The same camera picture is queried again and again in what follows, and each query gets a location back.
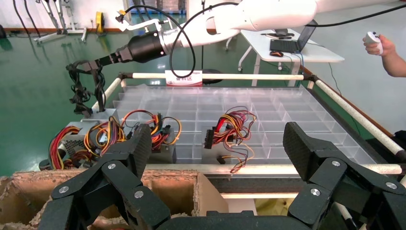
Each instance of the person's arm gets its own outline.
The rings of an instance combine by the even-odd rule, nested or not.
[[[383,53],[381,57],[386,72],[392,77],[406,78],[406,61],[396,53],[395,45],[383,35],[379,35],[379,39],[382,43]],[[368,51],[368,54],[379,54],[377,44],[364,43],[364,46],[366,46],[365,50]]]

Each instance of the laptop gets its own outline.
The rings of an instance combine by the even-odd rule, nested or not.
[[[310,25],[317,25],[315,20],[312,20]],[[281,51],[289,53],[300,53],[307,41],[312,36],[316,27],[305,26],[297,41],[283,41],[283,40],[271,40],[271,51]]]

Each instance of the white robotic arm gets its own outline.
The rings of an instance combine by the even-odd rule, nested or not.
[[[391,0],[243,0],[238,5],[220,3],[215,5],[218,7],[213,6],[205,9],[205,14],[193,16],[193,20],[189,20],[187,25],[179,25],[174,22],[178,27],[172,28],[171,26],[171,29],[166,31],[161,26],[164,22],[157,19],[138,25],[129,25],[128,22],[124,21],[124,15],[133,7],[157,10],[150,6],[133,6],[123,14],[117,12],[116,19],[119,28],[124,31],[155,24],[156,30],[134,36],[127,45],[106,57],[93,61],[79,61],[67,66],[69,75],[75,82],[75,96],[70,101],[77,105],[75,113],[84,114],[85,116],[92,113],[92,110],[83,104],[88,100],[86,95],[89,95],[89,92],[80,83],[80,73],[93,75],[96,85],[94,95],[99,103],[99,110],[104,111],[103,86],[105,81],[101,74],[103,66],[130,61],[145,63],[168,54],[171,57],[172,51],[176,47],[201,46],[223,41],[237,35],[240,30],[262,31],[292,28],[308,24],[318,12],[373,5],[387,1]],[[208,33],[208,24],[211,24],[216,29],[216,34]],[[172,73],[180,78],[190,76],[194,69],[193,67],[192,71],[186,76],[178,76],[172,68],[171,58],[169,58],[169,65]]]
[[[194,18],[184,28],[193,46],[207,45],[237,35],[240,30],[263,31],[303,26],[311,22],[316,13],[357,8],[394,0],[243,0],[238,5],[224,5]],[[209,34],[207,27],[215,28]],[[166,31],[163,36],[166,49],[173,45],[179,29]],[[175,46],[189,47],[180,35]]]

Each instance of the cardboard divider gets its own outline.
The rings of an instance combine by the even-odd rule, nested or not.
[[[0,230],[36,229],[52,190],[83,170],[16,172],[0,178]],[[206,211],[228,212],[228,204],[209,180],[197,171],[145,170],[141,179],[175,216],[205,216]],[[117,208],[106,208],[91,230],[126,229]]]

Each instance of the plastic compartment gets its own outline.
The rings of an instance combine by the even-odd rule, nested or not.
[[[235,106],[245,106],[257,115],[257,121],[251,127],[251,138],[244,141],[255,151],[255,158],[248,164],[290,163],[282,145],[283,131],[289,121],[297,122],[311,137],[331,141],[357,163],[374,163],[302,86],[274,89],[127,86],[124,92],[119,94],[119,101],[113,101],[120,119],[132,110],[146,109],[180,120],[182,134],[176,146],[177,163],[201,163],[202,139],[205,137],[202,129],[216,126],[220,116]],[[128,118],[128,124],[150,119],[147,114],[136,113]],[[166,119],[164,125],[171,125],[175,133],[179,130],[174,120]],[[237,148],[247,149],[244,145]]]

